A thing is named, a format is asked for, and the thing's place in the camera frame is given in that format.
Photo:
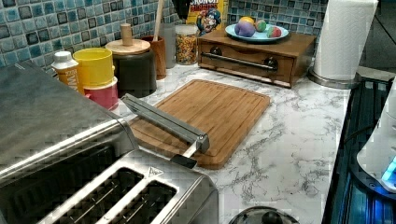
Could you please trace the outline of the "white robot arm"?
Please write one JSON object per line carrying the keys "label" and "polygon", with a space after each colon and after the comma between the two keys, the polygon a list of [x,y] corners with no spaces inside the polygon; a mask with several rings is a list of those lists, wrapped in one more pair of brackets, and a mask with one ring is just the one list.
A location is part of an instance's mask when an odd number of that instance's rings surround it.
{"label": "white robot arm", "polygon": [[396,157],[396,83],[392,81],[381,116],[369,140],[357,154],[362,170],[394,193]]}

